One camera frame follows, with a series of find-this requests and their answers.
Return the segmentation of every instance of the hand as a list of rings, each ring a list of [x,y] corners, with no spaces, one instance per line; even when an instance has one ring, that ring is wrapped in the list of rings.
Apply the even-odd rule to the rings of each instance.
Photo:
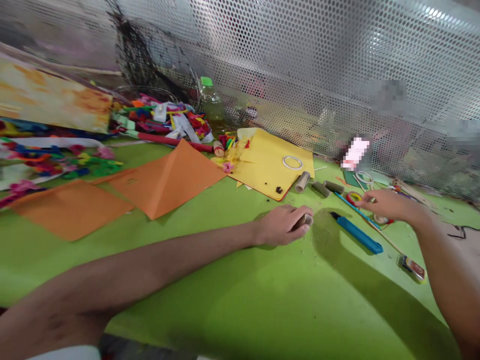
[[[429,211],[420,203],[389,189],[367,191],[355,206],[379,216],[409,224],[429,215]]]
[[[305,214],[314,215],[312,209],[307,206],[297,208],[285,204],[274,208],[261,220],[256,221],[257,245],[288,245],[305,236],[310,229],[307,224],[292,231],[297,221]]]

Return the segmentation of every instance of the plastic bottle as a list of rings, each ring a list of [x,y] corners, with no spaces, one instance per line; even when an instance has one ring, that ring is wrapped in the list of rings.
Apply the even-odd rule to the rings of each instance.
[[[218,139],[227,130],[225,121],[224,102],[219,93],[215,91],[212,79],[206,76],[201,81],[201,103],[205,110],[206,118],[211,126],[213,136]]]

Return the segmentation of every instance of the blue utility knife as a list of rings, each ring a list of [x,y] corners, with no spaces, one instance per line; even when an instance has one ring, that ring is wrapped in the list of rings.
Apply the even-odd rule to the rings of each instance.
[[[374,254],[380,254],[384,252],[384,248],[378,242],[372,240],[370,236],[356,227],[350,220],[348,220],[344,216],[338,215],[336,212],[331,212],[330,215],[336,220],[337,224],[339,224],[342,228],[347,230],[355,239],[358,240],[360,244],[365,246],[368,250],[370,250]]]

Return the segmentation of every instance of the person's left hand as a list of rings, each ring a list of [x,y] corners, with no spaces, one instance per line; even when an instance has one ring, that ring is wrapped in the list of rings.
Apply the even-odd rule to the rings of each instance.
[[[255,221],[257,245],[288,245],[305,236],[310,226],[303,224],[292,231],[294,225],[305,214],[313,217],[314,213],[307,206],[293,207],[289,204],[280,205],[270,211],[262,219]]]

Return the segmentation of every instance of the white cloth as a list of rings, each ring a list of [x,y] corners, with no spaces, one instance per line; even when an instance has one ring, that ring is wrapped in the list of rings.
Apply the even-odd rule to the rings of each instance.
[[[27,360],[101,360],[100,352],[95,346],[78,345],[46,352]]]

